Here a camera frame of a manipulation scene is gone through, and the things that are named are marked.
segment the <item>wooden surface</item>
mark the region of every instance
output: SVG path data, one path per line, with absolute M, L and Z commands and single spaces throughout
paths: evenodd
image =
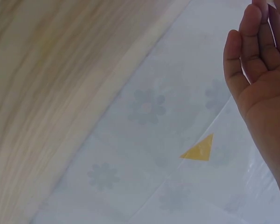
M 0 224 L 28 223 L 190 0 L 0 0 Z

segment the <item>blue flower pattern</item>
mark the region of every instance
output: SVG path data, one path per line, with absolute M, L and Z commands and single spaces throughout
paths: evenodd
M 168 188 L 164 195 L 160 196 L 160 209 L 170 212 L 182 210 L 188 200 L 188 191 L 183 186 Z
M 224 105 L 227 103 L 230 92 L 226 86 L 225 81 L 213 80 L 212 87 L 205 91 L 208 97 L 206 108 L 212 110 L 214 113 L 219 114 Z
M 117 170 L 110 168 L 108 163 L 103 163 L 101 166 L 94 164 L 92 171 L 88 172 L 88 176 L 91 179 L 90 185 L 96 186 L 100 191 L 105 188 L 112 189 L 113 184 L 120 181 L 116 174 Z
M 133 111 L 128 116 L 128 119 L 131 121 L 138 120 L 141 125 L 147 122 L 157 124 L 159 122 L 158 116 L 166 113 L 166 109 L 162 106 L 165 102 L 165 97 L 163 95 L 156 97 L 152 90 L 136 90 L 134 96 L 135 101 L 131 105 Z

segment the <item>paper triangle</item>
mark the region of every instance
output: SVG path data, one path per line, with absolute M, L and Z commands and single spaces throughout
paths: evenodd
M 186 153 L 182 154 L 180 158 L 202 161 L 210 160 L 210 150 L 213 141 L 213 135 L 214 134 L 210 134 L 207 136 L 197 145 L 190 148 Z

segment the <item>palm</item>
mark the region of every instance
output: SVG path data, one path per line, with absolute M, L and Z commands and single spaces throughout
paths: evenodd
M 280 116 L 280 71 L 264 73 L 242 91 L 238 103 L 247 122 L 255 120 L 255 116 L 262 117 L 262 120 Z
M 276 164 L 280 164 L 280 15 L 266 1 L 253 0 L 245 10 L 239 32 L 229 33 L 224 49 L 224 73 L 256 145 L 271 170 L 277 170 Z

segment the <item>yellow paper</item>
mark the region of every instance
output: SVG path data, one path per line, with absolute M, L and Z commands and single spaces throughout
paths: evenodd
M 197 145 L 190 148 L 186 153 L 182 154 L 180 158 L 202 161 L 210 160 L 210 150 L 213 141 L 213 135 L 214 134 L 210 134 L 209 136 L 207 136 Z

